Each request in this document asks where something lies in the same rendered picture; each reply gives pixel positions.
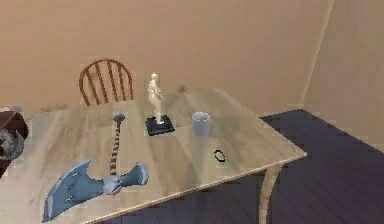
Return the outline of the grey-blue cup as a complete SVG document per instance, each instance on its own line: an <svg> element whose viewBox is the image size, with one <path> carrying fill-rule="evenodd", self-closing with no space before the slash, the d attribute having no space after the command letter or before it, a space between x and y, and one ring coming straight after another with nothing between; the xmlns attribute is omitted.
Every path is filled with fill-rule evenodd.
<svg viewBox="0 0 384 224"><path fill-rule="evenodd" d="M207 136L210 129L210 115L206 112L195 112L192 115L192 130L198 136Z"/></svg>

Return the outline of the dark brown round bin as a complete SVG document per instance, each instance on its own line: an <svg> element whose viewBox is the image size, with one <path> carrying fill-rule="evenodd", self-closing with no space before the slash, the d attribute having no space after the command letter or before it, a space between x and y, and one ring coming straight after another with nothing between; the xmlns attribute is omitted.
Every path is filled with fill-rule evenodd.
<svg viewBox="0 0 384 224"><path fill-rule="evenodd" d="M0 111L0 179L11 162L23 153L28 135L29 128L20 112Z"/></svg>

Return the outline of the reddish wooden spindle chair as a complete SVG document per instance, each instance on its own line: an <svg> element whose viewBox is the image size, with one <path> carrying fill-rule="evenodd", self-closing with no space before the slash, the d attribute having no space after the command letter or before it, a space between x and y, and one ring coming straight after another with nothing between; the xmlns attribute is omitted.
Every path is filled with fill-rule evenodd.
<svg viewBox="0 0 384 224"><path fill-rule="evenodd" d="M80 72L78 85L87 106L134 99L132 75L116 59L101 58L85 66Z"/></svg>

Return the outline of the light wooden table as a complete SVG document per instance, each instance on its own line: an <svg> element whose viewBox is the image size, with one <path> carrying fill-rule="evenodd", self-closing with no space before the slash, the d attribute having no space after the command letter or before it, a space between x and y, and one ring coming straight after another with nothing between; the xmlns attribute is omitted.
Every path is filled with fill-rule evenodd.
<svg viewBox="0 0 384 224"><path fill-rule="evenodd" d="M0 224L95 223L260 171L266 176L258 224L266 224L279 171L305 157L305 152L219 89L170 94L163 109L175 130L158 136L148 135L145 120L151 106L140 101L34 115L28 122L30 135L24 153L0 179ZM192 130L192 115L199 111L210 115L207 136ZM149 169L147 185L128 187L114 196L102 195L43 223L47 193L73 164L91 159L91 177L108 174L117 114L125 115L117 169L126 172L136 162L144 162ZM215 159L215 150L225 154L225 162Z"/></svg>

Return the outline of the white figurine on black base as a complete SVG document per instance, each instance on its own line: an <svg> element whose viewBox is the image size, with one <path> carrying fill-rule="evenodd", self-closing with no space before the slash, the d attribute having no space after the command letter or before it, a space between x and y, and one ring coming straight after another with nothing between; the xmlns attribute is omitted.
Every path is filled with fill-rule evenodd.
<svg viewBox="0 0 384 224"><path fill-rule="evenodd" d="M174 131L174 126L168 115L162 113L161 90L157 85L158 75L153 73L148 84L148 100L153 106L153 116L149 117L145 124L150 136L160 135Z"/></svg>

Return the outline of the blue grey battle axe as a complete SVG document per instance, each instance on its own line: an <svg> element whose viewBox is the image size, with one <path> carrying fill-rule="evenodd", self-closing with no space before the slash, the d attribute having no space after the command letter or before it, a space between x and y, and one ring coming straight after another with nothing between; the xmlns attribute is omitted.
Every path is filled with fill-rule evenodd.
<svg viewBox="0 0 384 224"><path fill-rule="evenodd" d="M149 180L149 170L143 162L137 162L127 173L117 174L117 158L120 146L121 123L124 114L117 114L114 147L109 163L109 174L102 179L94 179L88 175L91 159L81 160L71 166L52 186L45 202L42 222L54 220L57 216L90 199L100 195L118 194L124 187L143 186Z"/></svg>

